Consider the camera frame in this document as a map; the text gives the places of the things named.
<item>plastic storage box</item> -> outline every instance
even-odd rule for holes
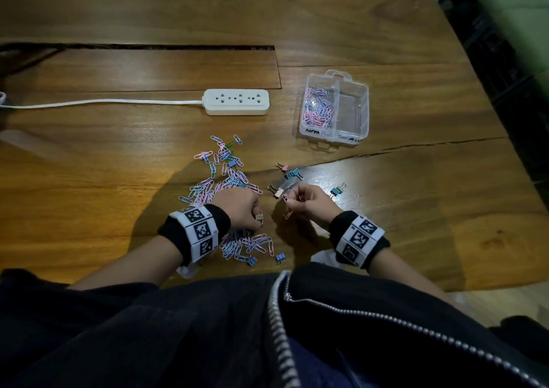
[[[311,74],[303,104],[299,131],[330,142],[357,144],[368,136],[368,86],[353,81],[347,72],[328,70]]]

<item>wristband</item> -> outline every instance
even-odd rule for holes
[[[219,230],[210,211],[203,205],[190,205],[170,217],[183,226],[190,245],[190,261],[195,263],[219,244]]]
[[[366,216],[358,215],[343,233],[335,251],[355,267],[361,268],[367,258],[371,260],[369,255],[384,234],[385,231]]]

